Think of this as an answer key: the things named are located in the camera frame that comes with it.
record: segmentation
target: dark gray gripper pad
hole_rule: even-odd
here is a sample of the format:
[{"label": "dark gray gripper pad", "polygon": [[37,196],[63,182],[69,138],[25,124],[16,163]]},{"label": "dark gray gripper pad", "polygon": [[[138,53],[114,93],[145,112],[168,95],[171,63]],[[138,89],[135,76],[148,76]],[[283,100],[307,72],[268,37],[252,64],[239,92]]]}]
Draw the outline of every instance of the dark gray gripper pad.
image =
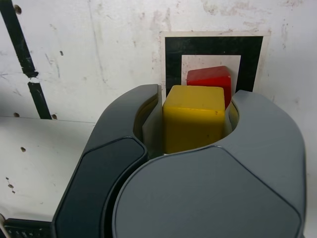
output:
[{"label": "dark gray gripper pad", "polygon": [[117,198],[114,238],[294,238],[297,211],[220,147],[159,157]]},{"label": "dark gray gripper pad", "polygon": [[[115,198],[107,201],[110,191],[123,171],[133,165],[140,166],[146,159],[144,148],[133,138],[123,138],[84,155],[60,204],[55,219],[56,236],[100,238],[104,228],[102,220],[109,219],[103,219],[104,208],[115,201]],[[112,209],[109,215],[105,237],[111,235]]]}]

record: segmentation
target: black border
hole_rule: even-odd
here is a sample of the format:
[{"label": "black border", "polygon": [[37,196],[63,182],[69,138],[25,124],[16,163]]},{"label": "black border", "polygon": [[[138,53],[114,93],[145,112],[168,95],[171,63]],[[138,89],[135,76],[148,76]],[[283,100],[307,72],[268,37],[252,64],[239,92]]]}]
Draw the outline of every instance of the black border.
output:
[{"label": "black border", "polygon": [[241,56],[236,92],[252,92],[263,36],[165,37],[166,95],[181,85],[182,55]]}]

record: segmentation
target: black tape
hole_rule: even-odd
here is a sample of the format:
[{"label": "black tape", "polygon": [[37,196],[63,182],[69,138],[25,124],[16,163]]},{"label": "black tape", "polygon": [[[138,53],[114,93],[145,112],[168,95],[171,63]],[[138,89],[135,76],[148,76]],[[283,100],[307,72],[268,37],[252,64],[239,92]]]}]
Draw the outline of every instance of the black tape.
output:
[{"label": "black tape", "polygon": [[28,83],[35,107],[41,119],[52,119],[40,83]]},{"label": "black tape", "polygon": [[16,55],[18,56],[23,73],[29,78],[36,77],[39,73],[35,71],[28,46],[16,16],[11,0],[0,0],[0,11],[5,26],[10,35]]}]

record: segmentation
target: white wall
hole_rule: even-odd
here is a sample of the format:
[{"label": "white wall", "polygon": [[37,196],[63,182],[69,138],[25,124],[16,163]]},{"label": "white wall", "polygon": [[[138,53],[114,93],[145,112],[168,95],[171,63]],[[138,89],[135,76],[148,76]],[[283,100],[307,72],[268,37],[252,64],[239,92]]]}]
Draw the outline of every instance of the white wall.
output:
[{"label": "white wall", "polygon": [[[161,82],[160,31],[271,31],[255,91],[299,125],[307,147],[305,235],[317,229],[317,1],[15,0],[50,112],[40,120],[0,20],[0,212],[52,219],[104,108],[129,89]],[[19,113],[20,118],[12,118]],[[5,177],[14,185],[15,194]]]}]

